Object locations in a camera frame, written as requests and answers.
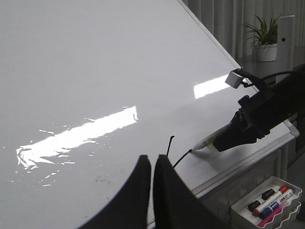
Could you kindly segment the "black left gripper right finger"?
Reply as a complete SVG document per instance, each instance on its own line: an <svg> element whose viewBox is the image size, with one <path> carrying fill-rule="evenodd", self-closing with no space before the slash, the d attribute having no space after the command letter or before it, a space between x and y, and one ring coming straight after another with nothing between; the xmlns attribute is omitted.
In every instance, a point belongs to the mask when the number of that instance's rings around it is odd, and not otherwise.
<svg viewBox="0 0 305 229"><path fill-rule="evenodd" d="M166 155L159 155L153 176L156 229L227 229L184 184Z"/></svg>

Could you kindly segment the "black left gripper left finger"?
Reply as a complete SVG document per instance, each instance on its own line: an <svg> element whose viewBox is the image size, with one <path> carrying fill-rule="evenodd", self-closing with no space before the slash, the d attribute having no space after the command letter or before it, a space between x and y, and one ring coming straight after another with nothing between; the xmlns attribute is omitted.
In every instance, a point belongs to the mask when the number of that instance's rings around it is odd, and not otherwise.
<svg viewBox="0 0 305 229"><path fill-rule="evenodd" d="M145 229L151 188L151 164L141 155L115 197L81 229Z"/></svg>

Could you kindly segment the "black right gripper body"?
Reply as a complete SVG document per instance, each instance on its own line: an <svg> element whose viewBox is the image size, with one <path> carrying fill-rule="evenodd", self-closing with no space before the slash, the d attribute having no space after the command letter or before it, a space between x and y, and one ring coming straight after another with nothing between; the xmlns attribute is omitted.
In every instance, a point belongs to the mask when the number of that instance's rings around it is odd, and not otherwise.
<svg viewBox="0 0 305 229"><path fill-rule="evenodd" d="M232 118L233 139L261 139L290 116L287 88L269 88L238 101L241 106Z"/></svg>

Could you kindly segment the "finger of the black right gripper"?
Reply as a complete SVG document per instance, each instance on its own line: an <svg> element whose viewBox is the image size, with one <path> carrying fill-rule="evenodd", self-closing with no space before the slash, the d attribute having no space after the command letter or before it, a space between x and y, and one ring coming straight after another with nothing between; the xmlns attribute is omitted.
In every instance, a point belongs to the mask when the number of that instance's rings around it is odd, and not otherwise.
<svg viewBox="0 0 305 229"><path fill-rule="evenodd" d="M251 144L257 141L254 134L243 131L240 126L227 125L219 130L213 141L213 146L219 151L225 151L235 146Z"/></svg>

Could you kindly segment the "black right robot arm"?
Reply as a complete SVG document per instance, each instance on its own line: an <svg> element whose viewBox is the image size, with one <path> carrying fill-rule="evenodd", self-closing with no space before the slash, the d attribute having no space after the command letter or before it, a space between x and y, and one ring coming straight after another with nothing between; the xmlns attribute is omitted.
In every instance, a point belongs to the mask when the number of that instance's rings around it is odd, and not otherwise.
<svg viewBox="0 0 305 229"><path fill-rule="evenodd" d="M279 83L267 85L262 79L248 75L259 90L245 95L231 122L213 141L220 152L235 146L255 143L274 127L305 107L305 74L293 72Z"/></svg>

